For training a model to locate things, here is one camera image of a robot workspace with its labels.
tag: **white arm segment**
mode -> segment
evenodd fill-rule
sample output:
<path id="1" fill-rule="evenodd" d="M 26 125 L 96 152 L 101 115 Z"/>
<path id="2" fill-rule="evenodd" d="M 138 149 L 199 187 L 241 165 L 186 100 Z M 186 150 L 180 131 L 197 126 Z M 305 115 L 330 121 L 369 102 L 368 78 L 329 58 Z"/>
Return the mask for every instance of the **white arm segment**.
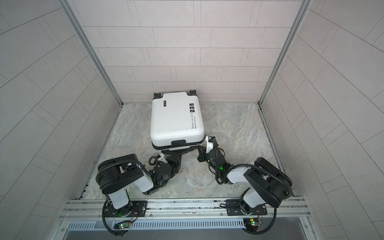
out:
<path id="1" fill-rule="evenodd" d="M 244 173 L 248 170 L 248 167 L 238 167 L 233 170 L 231 170 L 227 174 L 227 179 L 231 183 L 237 183 L 237 182 L 248 182 L 248 180 L 244 177 Z M 251 208 L 256 207 L 260 204 L 265 204 L 265 201 L 262 199 L 262 197 L 256 192 L 254 188 L 251 188 L 247 191 L 247 193 L 243 197 L 246 204 L 248 204 Z"/>

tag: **white wall tile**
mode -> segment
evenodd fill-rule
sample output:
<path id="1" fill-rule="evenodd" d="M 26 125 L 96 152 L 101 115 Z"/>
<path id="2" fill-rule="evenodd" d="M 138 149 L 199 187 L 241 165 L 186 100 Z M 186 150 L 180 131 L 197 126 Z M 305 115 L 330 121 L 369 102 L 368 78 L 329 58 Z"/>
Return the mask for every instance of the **white wall tile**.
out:
<path id="1" fill-rule="evenodd" d="M 133 26 L 126 1 L 73 0 L 85 26 Z"/>
<path id="2" fill-rule="evenodd" d="M 146 66 L 141 48 L 99 48 L 106 66 Z"/>
<path id="3" fill-rule="evenodd" d="M 57 208 L 36 204 L 35 208 L 31 212 L 31 215 L 41 216 L 41 217 L 54 217 L 56 211 L 57 211 Z"/>
<path id="4" fill-rule="evenodd" d="M 202 48 L 201 66 L 239 66 L 242 53 L 241 48 Z"/>
<path id="5" fill-rule="evenodd" d="M 131 82 L 128 72 L 125 67 L 105 67 L 111 82 Z"/>
<path id="6" fill-rule="evenodd" d="M 222 82 L 256 82 L 261 67 L 223 67 Z"/>
<path id="7" fill-rule="evenodd" d="M 344 29 L 336 32 L 322 56 L 367 98 L 384 89 L 384 53 Z"/>
<path id="8" fill-rule="evenodd" d="M 285 145 L 290 153 L 292 161 L 294 161 L 301 154 L 303 154 L 304 150 L 301 147 L 300 142 L 291 127 L 291 124 L 288 122 L 285 113 L 280 115 L 280 117 L 276 120 L 276 123 L 281 132 L 281 136 L 284 139 Z"/>
<path id="9" fill-rule="evenodd" d="M 194 26 L 192 1 L 143 0 L 135 4 L 141 26 Z"/>
<path id="10" fill-rule="evenodd" d="M 93 109 L 106 90 L 107 85 L 101 76 L 98 75 L 80 95 L 78 102 L 87 110 L 88 113 L 92 113 Z"/>
<path id="11" fill-rule="evenodd" d="M 51 114 L 49 114 L 47 111 L 45 111 L 40 105 L 36 104 L 34 108 L 32 108 L 32 111 L 39 115 L 42 119 L 44 119 L 46 122 L 51 124 L 53 127 L 56 127 L 59 124 L 59 121 L 54 118 Z"/>
<path id="12" fill-rule="evenodd" d="M 107 48 L 154 48 L 152 28 L 98 27 Z"/>
<path id="13" fill-rule="evenodd" d="M 268 95 L 266 96 L 266 102 L 268 102 L 268 106 L 271 109 L 272 115 L 276 115 L 281 106 L 273 91 L 269 91 Z"/>
<path id="14" fill-rule="evenodd" d="M 380 240 L 380 235 L 356 198 L 350 187 L 343 187 L 327 193 L 327 197 L 335 210 L 338 219 L 349 239 Z M 354 216 L 359 215 L 362 224 L 356 228 L 353 224 Z"/>
<path id="15" fill-rule="evenodd" d="M 332 25 L 332 22 L 309 10 L 297 35 L 311 48 L 317 50 Z"/>
<path id="16" fill-rule="evenodd" d="M 349 183 L 371 221 L 382 220 L 384 209 L 380 207 L 384 194 L 380 187 L 384 175 L 350 132 L 327 146 L 340 171 Z"/>
<path id="17" fill-rule="evenodd" d="M 72 26 L 61 9 L 44 15 L 44 19 L 51 27 L 55 35 L 59 38 L 60 42 L 63 43 L 75 35 Z"/>
<path id="18" fill-rule="evenodd" d="M 279 103 L 283 108 L 289 123 L 293 124 L 294 121 L 303 112 L 303 110 L 284 82 L 281 83 L 281 86 L 276 93 L 276 97 L 279 100 Z"/>
<path id="19" fill-rule="evenodd" d="M 0 15 L 0 29 L 5 32 L 12 29 L 12 27 L 4 20 L 4 18 Z"/>
<path id="20" fill-rule="evenodd" d="M 78 137 L 90 146 L 106 115 L 107 112 L 103 110 L 100 104 L 97 104 Z"/>
<path id="21" fill-rule="evenodd" d="M 243 102 L 258 102 L 261 97 L 261 94 L 244 94 Z"/>
<path id="22" fill-rule="evenodd" d="M 134 0 L 127 0 L 127 4 L 129 7 L 129 12 L 130 12 L 131 17 L 132 17 L 133 25 L 134 26 L 141 26 L 139 15 L 137 14 L 137 10 L 136 10 L 135 1 Z"/>
<path id="23" fill-rule="evenodd" d="M 207 102 L 241 102 L 244 94 L 207 94 Z"/>
<path id="24" fill-rule="evenodd" d="M 152 66 L 194 66 L 193 48 L 148 48 Z"/>
<path id="25" fill-rule="evenodd" d="M 60 121 L 85 88 L 86 86 L 72 70 L 43 97 L 39 105 Z"/>
<path id="26" fill-rule="evenodd" d="M 96 26 L 84 26 L 82 27 L 86 37 L 94 48 L 105 48 L 105 43 L 100 35 L 100 32 Z"/>
<path id="27" fill-rule="evenodd" d="M 134 103 L 151 103 L 153 94 L 130 94 L 130 102 Z"/>
<path id="28" fill-rule="evenodd" d="M 53 32 L 52 28 L 48 25 L 47 21 L 44 19 L 44 16 L 41 16 L 36 19 L 37 22 L 40 24 L 40 26 L 44 29 L 45 33 L 49 36 L 49 38 L 52 40 L 52 42 L 59 46 L 61 44 L 61 41 L 58 39 L 56 34 Z"/>
<path id="29" fill-rule="evenodd" d="M 153 34 L 158 48 L 209 48 L 211 29 L 158 27 Z"/>
<path id="30" fill-rule="evenodd" d="M 253 1 L 202 1 L 201 26 L 248 27 Z"/>
<path id="31" fill-rule="evenodd" d="M 201 82 L 200 93 L 222 94 L 233 93 L 234 82 Z"/>
<path id="32" fill-rule="evenodd" d="M 249 49 L 246 66 L 273 67 L 280 54 L 280 48 L 251 48 Z"/>
<path id="33" fill-rule="evenodd" d="M 201 1 L 193 2 L 194 26 L 201 26 Z"/>
<path id="34" fill-rule="evenodd" d="M 304 185 L 321 226 L 339 225 L 335 212 L 321 187 L 309 161 L 297 167 L 300 179 Z"/>
<path id="35" fill-rule="evenodd" d="M 188 92 L 189 90 L 195 90 L 195 86 L 195 82 L 157 83 L 158 90 L 161 93 L 172 93 L 181 91 Z"/>
<path id="36" fill-rule="evenodd" d="M 293 163 L 294 163 L 295 167 L 298 167 L 300 164 L 302 164 L 303 162 L 305 162 L 307 160 L 308 160 L 307 155 L 305 155 L 305 153 L 303 153 L 298 158 L 296 158 L 293 161 Z"/>
<path id="37" fill-rule="evenodd" d="M 304 80 L 295 98 L 320 138 L 341 124 L 341 120 L 308 80 Z"/>
<path id="38" fill-rule="evenodd" d="M 55 48 L 36 20 L 1 34 L 0 46 L 0 73 L 8 80 Z"/>
<path id="39" fill-rule="evenodd" d="M 297 170 L 296 170 L 295 165 L 292 161 L 291 155 L 290 155 L 290 153 L 286 147 L 286 144 L 283 140 L 283 137 L 281 136 L 280 131 L 279 130 L 276 131 L 276 133 L 273 135 L 273 137 L 275 139 L 275 143 L 278 146 L 277 148 L 280 152 L 280 155 L 284 161 L 285 167 L 286 167 L 287 172 L 288 172 L 288 176 L 290 177 L 292 182 L 297 181 L 298 179 L 300 179 L 299 174 L 297 173 Z"/>
<path id="40" fill-rule="evenodd" d="M 16 238 L 20 225 L 23 225 L 28 218 L 26 213 L 32 212 L 52 176 L 53 174 L 46 170 L 28 165 L 0 203 L 2 238 Z"/>
<path id="41" fill-rule="evenodd" d="M 340 170 L 308 119 L 304 119 L 295 129 L 295 134 L 321 184 L 341 175 Z"/>
<path id="42" fill-rule="evenodd" d="M 383 9 L 384 2 L 381 0 L 353 3 L 348 0 L 329 0 L 319 14 L 363 39 L 383 16 Z"/>
<path id="43" fill-rule="evenodd" d="M 93 164 L 95 163 L 96 159 L 98 159 L 101 148 L 102 146 L 96 140 L 94 140 L 83 161 L 80 160 L 80 163 L 76 162 L 76 165 L 81 165 L 78 168 L 77 173 L 74 175 L 72 182 L 69 181 L 70 185 L 68 185 L 69 188 L 66 192 L 66 195 L 80 197 L 80 194 L 83 191 L 86 181 L 88 180 L 88 177 L 90 176 L 91 171 L 93 169 Z"/>
<path id="44" fill-rule="evenodd" d="M 291 28 L 266 28 L 261 48 L 282 48 Z"/>
<path id="45" fill-rule="evenodd" d="M 48 93 L 81 59 L 72 42 L 66 41 L 32 64 L 24 73 Z"/>
<path id="46" fill-rule="evenodd" d="M 0 88 L 0 139 L 3 139 L 44 96 L 23 73 Z"/>
<path id="47" fill-rule="evenodd" d="M 116 83 L 121 94 L 153 94 L 152 83 Z"/>
<path id="48" fill-rule="evenodd" d="M 265 28 L 212 28 L 210 47 L 258 48 L 264 30 Z"/>
<path id="49" fill-rule="evenodd" d="M 14 28 L 59 8 L 56 1 L 6 0 L 0 3 L 0 15 Z"/>
<path id="50" fill-rule="evenodd" d="M 290 28 L 301 2 L 263 1 L 256 26 Z"/>
<path id="51" fill-rule="evenodd" d="M 371 101 L 378 107 L 381 108 L 384 106 L 384 90 L 376 95 Z"/>
<path id="52" fill-rule="evenodd" d="M 328 182 L 323 183 L 321 186 L 323 187 L 324 192 L 327 193 L 348 186 L 348 183 L 347 181 L 345 181 L 344 176 L 341 175 L 340 177 L 334 178 L 332 180 L 329 180 Z"/>
<path id="53" fill-rule="evenodd" d="M 368 139 L 362 143 L 362 147 L 367 151 L 372 160 L 376 165 L 384 171 L 384 132 L 379 133 L 378 135 Z"/>
<path id="54" fill-rule="evenodd" d="M 30 215 L 25 222 L 16 240 L 42 239 L 52 218 Z"/>
<path id="55" fill-rule="evenodd" d="M 289 90 L 294 88 L 295 84 L 301 77 L 301 71 L 288 56 L 285 57 L 284 62 L 280 67 L 279 74 Z"/>
<path id="56" fill-rule="evenodd" d="M 88 82 L 92 82 L 93 79 L 97 76 L 98 71 L 96 70 L 91 58 L 87 56 L 79 64 L 81 72 L 85 75 Z"/>
<path id="57" fill-rule="evenodd" d="M 38 204 L 58 208 L 87 152 L 73 144 Z"/>
<path id="58" fill-rule="evenodd" d="M 85 122 L 86 118 L 71 107 L 37 155 L 60 165 Z"/>
<path id="59" fill-rule="evenodd" d="M 53 164 L 50 161 L 47 161 L 37 155 L 32 159 L 31 164 L 35 165 L 36 167 L 47 170 L 48 172 L 51 172 L 53 174 L 59 168 L 59 166 L 57 166 L 56 164 Z"/>
<path id="60" fill-rule="evenodd" d="M 343 135 L 347 131 L 348 131 L 348 128 L 344 125 L 344 123 L 341 123 L 339 126 L 337 126 L 335 129 L 333 129 L 330 133 L 328 133 L 321 140 L 323 141 L 325 146 L 328 146 L 331 142 L 335 141 L 338 137 L 340 137 L 341 135 Z"/>
<path id="61" fill-rule="evenodd" d="M 85 118 L 89 118 L 89 113 L 88 111 L 78 102 L 76 101 L 73 106 L 79 110 L 79 112 L 81 112 L 81 114 L 85 117 Z"/>
<path id="62" fill-rule="evenodd" d="M 29 112 L 0 142 L 0 195 L 5 196 L 11 189 L 53 130 L 46 121 L 34 112 Z"/>
<path id="63" fill-rule="evenodd" d="M 325 236 L 328 237 L 347 237 L 341 225 L 323 227 Z"/>
<path id="64" fill-rule="evenodd" d="M 118 113 L 120 109 L 120 106 L 119 104 L 117 103 L 117 101 L 114 101 L 113 102 L 113 105 L 111 106 L 111 108 L 109 109 L 108 113 L 107 113 L 107 116 L 105 116 L 100 128 L 99 128 L 99 131 L 97 132 L 96 136 L 95 136 L 95 140 L 98 141 L 99 143 L 104 143 L 107 136 L 108 136 L 108 133 L 109 133 L 109 130 L 114 122 L 114 120 L 116 119 L 116 115 Z"/>
<path id="65" fill-rule="evenodd" d="M 243 53 L 241 55 L 241 60 L 240 60 L 239 66 L 242 66 L 242 67 L 245 66 L 245 63 L 247 62 L 247 58 L 248 58 L 248 53 L 249 53 L 249 48 L 243 48 Z"/>
<path id="66" fill-rule="evenodd" d="M 327 62 L 317 52 L 297 36 L 288 56 L 311 83 L 316 80 L 327 65 Z"/>
<path id="67" fill-rule="evenodd" d="M 262 94 L 266 83 L 241 82 L 237 93 Z"/>
<path id="68" fill-rule="evenodd" d="M 216 74 L 217 67 L 176 67 L 179 82 L 216 81 Z"/>
<path id="69" fill-rule="evenodd" d="M 384 114 L 331 65 L 313 86 L 359 142 L 384 130 Z"/>

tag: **cable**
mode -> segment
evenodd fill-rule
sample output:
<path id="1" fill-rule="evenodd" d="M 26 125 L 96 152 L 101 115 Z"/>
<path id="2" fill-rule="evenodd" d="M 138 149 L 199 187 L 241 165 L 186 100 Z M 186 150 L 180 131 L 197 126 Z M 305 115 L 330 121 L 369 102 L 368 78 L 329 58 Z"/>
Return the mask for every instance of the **cable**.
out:
<path id="1" fill-rule="evenodd" d="M 110 233 L 112 233 L 113 235 L 115 235 L 115 237 L 116 237 L 116 236 L 121 236 L 121 237 L 123 237 L 123 235 L 126 234 L 126 233 L 128 232 L 128 230 L 127 230 L 127 231 L 118 231 L 118 232 L 113 231 L 112 229 L 110 229 L 110 227 L 108 226 L 107 222 L 105 221 L 105 207 L 107 206 L 107 203 L 108 203 L 108 202 L 109 202 L 109 200 L 106 199 L 105 202 L 104 202 L 104 205 L 103 205 L 103 210 L 102 210 L 102 212 L 101 212 L 101 218 L 102 218 L 102 220 L 103 220 L 104 227 L 105 227 Z"/>
<path id="2" fill-rule="evenodd" d="M 274 209 L 274 211 L 273 211 L 272 222 L 269 224 L 268 227 L 266 227 L 266 229 L 261 230 L 260 232 L 252 232 L 252 231 L 248 231 L 247 229 L 242 228 L 243 231 L 245 231 L 246 233 L 253 234 L 253 235 L 259 235 L 259 234 L 263 234 L 263 233 L 267 232 L 268 230 L 271 229 L 272 225 L 275 223 L 275 220 L 276 220 L 276 213 L 277 213 L 277 208 Z"/>

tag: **gray floor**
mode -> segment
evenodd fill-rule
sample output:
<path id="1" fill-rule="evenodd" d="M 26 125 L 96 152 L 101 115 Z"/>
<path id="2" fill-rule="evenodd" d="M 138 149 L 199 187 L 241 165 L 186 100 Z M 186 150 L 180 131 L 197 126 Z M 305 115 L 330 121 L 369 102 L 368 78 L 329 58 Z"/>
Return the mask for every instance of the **gray floor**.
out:
<path id="1" fill-rule="evenodd" d="M 226 153 L 227 162 L 253 163 L 256 158 L 264 157 L 277 166 L 256 104 L 200 103 L 200 108 L 205 134 L 216 136 L 219 147 Z M 147 169 L 151 169 L 148 159 L 159 151 L 151 145 L 150 123 L 150 104 L 124 105 L 99 163 L 135 153 Z M 130 198 L 239 197 L 250 186 L 248 183 L 218 185 L 208 165 L 198 162 L 197 156 L 197 150 L 184 154 L 179 173 L 150 196 L 142 194 L 133 184 L 127 186 Z M 96 172 L 83 194 L 84 199 L 105 199 L 95 176 Z"/>

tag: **black cable sleeve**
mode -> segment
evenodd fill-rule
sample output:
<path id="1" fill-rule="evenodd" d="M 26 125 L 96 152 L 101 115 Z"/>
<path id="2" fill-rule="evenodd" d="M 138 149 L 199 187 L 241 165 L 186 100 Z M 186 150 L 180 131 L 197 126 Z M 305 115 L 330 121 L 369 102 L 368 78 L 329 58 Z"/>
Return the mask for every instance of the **black cable sleeve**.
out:
<path id="1" fill-rule="evenodd" d="M 275 223 L 275 220 L 276 220 L 276 213 L 277 213 L 277 208 L 275 208 L 275 210 L 273 211 L 272 222 L 268 225 L 268 227 L 266 227 L 266 229 L 261 230 L 260 232 L 251 232 L 251 231 L 248 231 L 247 229 L 244 229 L 244 228 L 243 228 L 243 231 L 245 231 L 246 233 L 253 234 L 253 235 L 259 235 L 259 234 L 263 234 L 263 233 L 267 232 L 268 230 L 271 229 L 271 227 L 272 227 L 273 224 Z"/>

